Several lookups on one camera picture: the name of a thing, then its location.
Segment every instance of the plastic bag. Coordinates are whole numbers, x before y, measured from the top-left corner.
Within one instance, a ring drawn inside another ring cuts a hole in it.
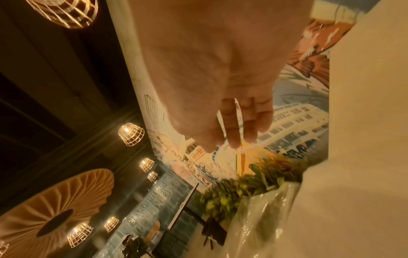
[[[277,190],[242,199],[231,221],[219,258],[270,258],[299,183],[284,183]]]

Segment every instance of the hand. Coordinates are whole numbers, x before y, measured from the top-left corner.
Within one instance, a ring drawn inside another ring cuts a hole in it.
[[[238,148],[272,123],[272,87],[312,0],[128,0],[146,67],[173,127],[207,152]]]

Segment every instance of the tiled wall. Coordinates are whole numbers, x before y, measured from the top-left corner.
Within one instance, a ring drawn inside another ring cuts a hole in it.
[[[124,219],[105,248],[100,251],[95,258],[121,257],[115,252],[121,252],[121,248],[118,250],[118,247],[120,247],[122,237],[131,233],[144,238],[156,221],[160,222],[161,231],[167,229],[167,226],[172,221],[192,187],[169,168],[163,167],[163,169],[166,173],[153,185],[144,200]],[[200,195],[200,193],[195,191],[187,206],[201,215],[202,212],[194,204],[194,199],[197,195]],[[183,212],[171,232],[187,243],[196,226],[197,222]],[[164,237],[158,248],[160,249],[160,253],[168,253],[172,246],[173,239]],[[185,248],[186,246],[184,244],[178,244],[176,248],[172,250],[171,257],[180,258]]]

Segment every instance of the ceiling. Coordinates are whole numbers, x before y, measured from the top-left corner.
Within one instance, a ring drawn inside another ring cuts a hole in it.
[[[137,204],[132,193],[151,187],[139,168],[143,158],[154,159],[148,137],[127,147],[117,135],[126,122],[144,122],[105,0],[94,23],[80,30],[49,22],[25,0],[0,1],[0,120],[0,215],[104,167],[115,187],[91,224],[94,235],[108,238],[100,230],[106,218],[125,217]],[[96,251],[89,240],[51,257]]]

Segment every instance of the green plant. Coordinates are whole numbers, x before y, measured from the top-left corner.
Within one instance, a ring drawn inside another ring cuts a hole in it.
[[[255,196],[277,189],[285,181],[301,182],[304,169],[293,165],[286,157],[262,159],[249,168],[255,175],[238,179],[223,179],[199,197],[197,203],[208,216],[217,221],[232,219],[244,196]]]

